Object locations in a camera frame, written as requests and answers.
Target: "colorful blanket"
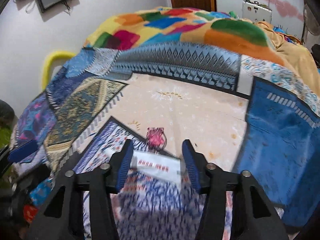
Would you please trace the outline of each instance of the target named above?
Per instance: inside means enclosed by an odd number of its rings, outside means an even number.
[[[57,174],[77,151],[74,171],[91,171],[127,138],[148,151],[148,128],[162,127],[159,154],[181,158],[190,139],[222,169],[250,170],[283,222],[303,226],[320,200],[320,102],[265,31],[190,8],[111,17],[23,112],[12,146],[36,139],[39,150],[16,167],[48,162]],[[86,192],[90,237],[88,203]],[[193,239],[204,196],[188,177],[179,186],[131,170],[112,204],[121,239]],[[224,240],[231,221],[228,192]]]
[[[320,76],[309,51],[298,39],[267,22],[253,25],[250,20],[220,12],[159,7],[108,18],[84,45],[130,49],[165,41],[214,45],[277,63],[302,78],[320,96]]]

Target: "yellow pipe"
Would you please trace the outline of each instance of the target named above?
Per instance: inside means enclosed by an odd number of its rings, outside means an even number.
[[[73,52],[69,51],[63,51],[63,50],[58,50],[55,52],[50,53],[44,60],[44,65],[43,65],[43,72],[42,72],[42,79],[41,79],[41,89],[44,90],[47,84],[50,82],[50,68],[52,62],[54,62],[57,59],[71,59],[74,57],[76,54]]]

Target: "metal bolt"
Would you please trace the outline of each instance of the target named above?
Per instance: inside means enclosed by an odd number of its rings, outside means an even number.
[[[110,168],[110,164],[109,163],[103,163],[100,165],[100,169],[102,170],[107,170]]]
[[[12,215],[13,215],[13,208],[12,207],[8,208],[8,213],[9,213],[10,217],[12,217]]]
[[[12,185],[12,192],[15,192],[16,189],[17,189],[17,183],[14,183],[14,184]]]
[[[217,166],[214,163],[208,163],[207,164],[207,169],[209,170],[215,170]]]
[[[242,175],[245,176],[245,177],[250,177],[251,176],[251,172],[247,171],[247,170],[244,170],[244,171],[242,171]]]
[[[72,177],[73,174],[75,174],[74,171],[70,170],[70,171],[66,171],[66,173],[64,174],[66,177]]]

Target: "pink object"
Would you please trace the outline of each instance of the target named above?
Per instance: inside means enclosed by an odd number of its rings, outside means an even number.
[[[184,25],[182,27],[175,28],[172,32],[169,32],[168,35],[173,34],[173,33],[189,32],[189,31],[195,30],[197,28],[200,28],[202,25],[204,25],[204,23],[200,23],[198,25]]]
[[[164,148],[166,139],[164,135],[164,128],[148,128],[147,144],[150,148]]]
[[[120,40],[120,45],[117,47],[117,49],[123,50],[130,49],[133,44],[136,43],[140,38],[140,35],[125,30],[119,30],[115,34],[113,34],[113,36]]]

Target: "wall socket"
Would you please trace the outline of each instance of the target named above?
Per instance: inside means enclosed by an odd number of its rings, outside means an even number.
[[[265,21],[271,23],[272,11],[267,5],[257,1],[244,0],[242,3],[242,18],[255,22]]]

